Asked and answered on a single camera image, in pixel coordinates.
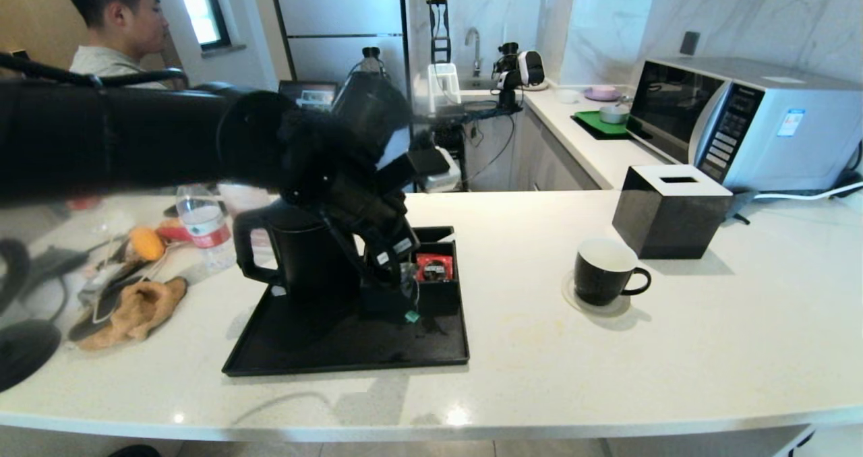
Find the red mesh pouch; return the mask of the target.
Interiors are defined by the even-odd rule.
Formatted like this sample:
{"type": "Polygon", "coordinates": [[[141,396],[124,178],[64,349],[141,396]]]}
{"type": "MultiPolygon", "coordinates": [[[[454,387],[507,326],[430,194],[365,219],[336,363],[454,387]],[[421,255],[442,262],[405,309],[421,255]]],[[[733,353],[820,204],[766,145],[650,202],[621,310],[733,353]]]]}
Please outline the red mesh pouch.
{"type": "Polygon", "coordinates": [[[178,218],[166,218],[158,224],[155,232],[163,239],[189,243],[192,242],[192,236],[186,230],[185,225],[178,218]]]}

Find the black centre stand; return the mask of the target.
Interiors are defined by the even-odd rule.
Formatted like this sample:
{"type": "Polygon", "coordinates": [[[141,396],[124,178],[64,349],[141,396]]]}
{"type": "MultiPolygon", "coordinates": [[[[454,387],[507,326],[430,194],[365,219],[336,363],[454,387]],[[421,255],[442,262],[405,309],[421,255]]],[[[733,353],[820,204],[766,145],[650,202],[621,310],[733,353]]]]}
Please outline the black centre stand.
{"type": "MultiPolygon", "coordinates": [[[[432,63],[453,63],[452,43],[450,36],[449,0],[426,0],[429,11],[429,54],[432,63]]],[[[466,192],[467,185],[467,162],[465,149],[465,126],[458,125],[454,119],[465,113],[462,104],[450,104],[450,106],[438,106],[430,108],[429,113],[438,120],[436,132],[440,134],[440,141],[444,149],[461,168],[461,179],[456,184],[455,190],[466,192]]]]}

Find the black compartment organizer box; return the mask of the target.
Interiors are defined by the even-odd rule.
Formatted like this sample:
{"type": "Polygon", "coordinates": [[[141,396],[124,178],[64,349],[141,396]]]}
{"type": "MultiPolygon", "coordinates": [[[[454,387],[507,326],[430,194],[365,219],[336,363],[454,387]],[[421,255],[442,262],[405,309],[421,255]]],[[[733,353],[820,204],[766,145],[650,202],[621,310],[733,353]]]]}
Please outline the black compartment organizer box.
{"type": "MultiPolygon", "coordinates": [[[[438,253],[453,255],[455,264],[455,279],[443,282],[420,282],[420,317],[438,317],[455,315],[461,307],[461,288],[457,270],[457,253],[455,230],[451,226],[427,226],[414,228],[414,233],[420,241],[420,248],[414,253],[438,253]]],[[[369,266],[369,254],[364,255],[369,266]]],[[[359,295],[359,311],[365,318],[390,319],[394,322],[406,322],[405,313],[408,309],[407,298],[401,289],[382,289],[373,287],[370,283],[361,282],[359,295]]]]}

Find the chrome kitchen faucet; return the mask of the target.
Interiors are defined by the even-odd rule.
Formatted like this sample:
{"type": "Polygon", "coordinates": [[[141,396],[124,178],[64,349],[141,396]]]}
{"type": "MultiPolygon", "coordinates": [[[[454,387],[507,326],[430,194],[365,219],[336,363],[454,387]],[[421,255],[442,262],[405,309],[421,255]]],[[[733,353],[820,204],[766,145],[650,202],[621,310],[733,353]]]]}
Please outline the chrome kitchen faucet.
{"type": "Polygon", "coordinates": [[[481,64],[483,63],[483,58],[481,58],[481,36],[476,27],[469,27],[465,36],[465,46],[474,47],[474,55],[472,62],[472,70],[471,70],[471,78],[479,78],[481,75],[481,64]]]}

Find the translucent white box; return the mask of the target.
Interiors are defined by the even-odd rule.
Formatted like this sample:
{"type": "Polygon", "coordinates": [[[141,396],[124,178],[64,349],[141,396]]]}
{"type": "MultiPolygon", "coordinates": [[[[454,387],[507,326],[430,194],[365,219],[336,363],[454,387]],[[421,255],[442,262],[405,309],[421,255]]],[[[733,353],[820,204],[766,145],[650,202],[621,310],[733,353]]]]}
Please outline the translucent white box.
{"type": "Polygon", "coordinates": [[[462,104],[461,88],[457,68],[453,63],[432,63],[428,65],[428,91],[430,108],[462,104]]]}

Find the clear water bottle red label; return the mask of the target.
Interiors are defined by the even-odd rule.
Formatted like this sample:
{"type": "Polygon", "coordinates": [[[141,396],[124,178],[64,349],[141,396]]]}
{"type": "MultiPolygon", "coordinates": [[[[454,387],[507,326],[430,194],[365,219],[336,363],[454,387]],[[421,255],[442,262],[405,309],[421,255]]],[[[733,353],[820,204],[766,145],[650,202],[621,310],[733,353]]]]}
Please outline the clear water bottle red label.
{"type": "Polygon", "coordinates": [[[201,184],[181,185],[175,206],[178,218],[192,244],[203,255],[209,272],[222,272],[235,265],[231,229],[216,196],[201,184]]]}

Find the black electric kettle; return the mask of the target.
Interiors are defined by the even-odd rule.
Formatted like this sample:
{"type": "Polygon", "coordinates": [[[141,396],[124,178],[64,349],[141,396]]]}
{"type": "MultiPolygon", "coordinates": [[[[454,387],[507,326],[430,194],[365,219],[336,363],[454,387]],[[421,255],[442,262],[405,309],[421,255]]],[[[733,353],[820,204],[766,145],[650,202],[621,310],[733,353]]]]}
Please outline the black electric kettle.
{"type": "Polygon", "coordinates": [[[233,239],[235,259],[248,279],[332,305],[350,303],[359,295],[359,274],[342,246],[323,221],[296,206],[278,200],[241,212],[233,220],[233,239]],[[256,263],[251,243],[255,230],[266,233],[276,268],[256,263]]]}

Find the white kitchen cabinet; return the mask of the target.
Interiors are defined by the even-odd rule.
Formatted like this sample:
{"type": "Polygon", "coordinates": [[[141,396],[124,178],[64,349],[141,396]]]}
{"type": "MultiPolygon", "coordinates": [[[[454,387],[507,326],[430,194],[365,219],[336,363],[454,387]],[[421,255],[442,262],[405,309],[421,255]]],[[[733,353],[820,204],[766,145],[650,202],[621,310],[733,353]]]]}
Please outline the white kitchen cabinet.
{"type": "Polygon", "coordinates": [[[600,187],[533,112],[522,119],[515,187],[521,191],[583,191],[600,187]]]}

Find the red instant coffee sachet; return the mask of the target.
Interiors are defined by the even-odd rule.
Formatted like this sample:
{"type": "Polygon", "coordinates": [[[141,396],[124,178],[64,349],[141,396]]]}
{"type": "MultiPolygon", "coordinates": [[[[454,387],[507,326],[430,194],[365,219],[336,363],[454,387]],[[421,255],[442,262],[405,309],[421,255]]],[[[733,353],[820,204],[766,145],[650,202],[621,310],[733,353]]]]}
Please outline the red instant coffee sachet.
{"type": "Polygon", "coordinates": [[[416,255],[416,263],[418,266],[416,279],[420,282],[443,282],[455,279],[453,255],[420,252],[416,255]]]}

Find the black tissue box white lid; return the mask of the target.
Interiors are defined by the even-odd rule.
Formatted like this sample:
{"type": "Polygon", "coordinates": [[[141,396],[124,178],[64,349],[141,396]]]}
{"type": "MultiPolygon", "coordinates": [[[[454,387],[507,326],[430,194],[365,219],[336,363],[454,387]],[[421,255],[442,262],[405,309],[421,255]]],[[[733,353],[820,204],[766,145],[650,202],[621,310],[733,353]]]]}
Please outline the black tissue box white lid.
{"type": "Polygon", "coordinates": [[[641,260],[699,260],[732,201],[692,165],[631,166],[612,226],[641,260]]]}

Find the round clear coaster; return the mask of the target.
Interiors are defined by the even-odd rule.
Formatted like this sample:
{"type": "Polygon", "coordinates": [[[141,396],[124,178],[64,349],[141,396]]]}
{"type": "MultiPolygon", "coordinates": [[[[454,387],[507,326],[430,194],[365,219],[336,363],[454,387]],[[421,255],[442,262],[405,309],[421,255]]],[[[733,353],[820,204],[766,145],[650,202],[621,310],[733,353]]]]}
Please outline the round clear coaster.
{"type": "Polygon", "coordinates": [[[595,315],[606,318],[619,317],[631,307],[631,301],[625,297],[617,297],[615,301],[604,306],[591,305],[578,297],[574,290],[575,288],[574,270],[569,270],[561,281],[560,294],[565,303],[573,307],[574,310],[583,313],[583,315],[595,315]]]}

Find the grey pyramid tea bag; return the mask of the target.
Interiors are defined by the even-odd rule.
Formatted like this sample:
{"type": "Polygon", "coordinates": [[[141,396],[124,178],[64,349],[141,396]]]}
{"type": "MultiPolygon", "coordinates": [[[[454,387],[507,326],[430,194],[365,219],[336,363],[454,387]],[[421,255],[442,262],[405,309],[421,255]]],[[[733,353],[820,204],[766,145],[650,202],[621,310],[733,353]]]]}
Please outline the grey pyramid tea bag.
{"type": "Polygon", "coordinates": [[[399,267],[401,293],[408,301],[408,309],[405,313],[405,319],[408,323],[416,323],[421,318],[419,313],[419,304],[421,300],[418,279],[419,266],[418,264],[403,262],[400,263],[399,267]]]}

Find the grey white refrigerator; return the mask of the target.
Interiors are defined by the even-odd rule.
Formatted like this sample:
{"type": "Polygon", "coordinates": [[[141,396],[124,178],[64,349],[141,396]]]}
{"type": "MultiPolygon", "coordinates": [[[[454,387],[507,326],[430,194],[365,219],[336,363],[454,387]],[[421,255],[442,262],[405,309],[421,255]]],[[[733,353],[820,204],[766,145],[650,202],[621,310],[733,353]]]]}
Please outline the grey white refrigerator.
{"type": "Polygon", "coordinates": [[[274,0],[294,80],[342,85],[377,48],[392,82],[410,96],[405,0],[274,0]]]}

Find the orange oval toy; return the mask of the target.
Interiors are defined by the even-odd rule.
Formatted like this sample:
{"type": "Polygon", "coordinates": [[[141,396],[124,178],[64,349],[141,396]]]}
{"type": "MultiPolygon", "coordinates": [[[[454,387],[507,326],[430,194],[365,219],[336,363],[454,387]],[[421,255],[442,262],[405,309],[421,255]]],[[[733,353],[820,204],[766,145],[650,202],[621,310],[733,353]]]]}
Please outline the orange oval toy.
{"type": "Polygon", "coordinates": [[[129,231],[129,244],[143,260],[160,260],[166,252],[166,245],[159,234],[147,226],[137,226],[129,231]]]}

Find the black round kettle base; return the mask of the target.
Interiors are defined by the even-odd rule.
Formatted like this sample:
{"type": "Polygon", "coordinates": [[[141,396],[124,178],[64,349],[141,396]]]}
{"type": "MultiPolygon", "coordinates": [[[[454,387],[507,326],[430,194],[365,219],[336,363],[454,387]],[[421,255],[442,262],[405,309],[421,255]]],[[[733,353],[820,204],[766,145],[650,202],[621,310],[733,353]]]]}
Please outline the black round kettle base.
{"type": "Polygon", "coordinates": [[[60,344],[61,331],[50,321],[31,319],[0,329],[0,393],[40,370],[60,344]]]}

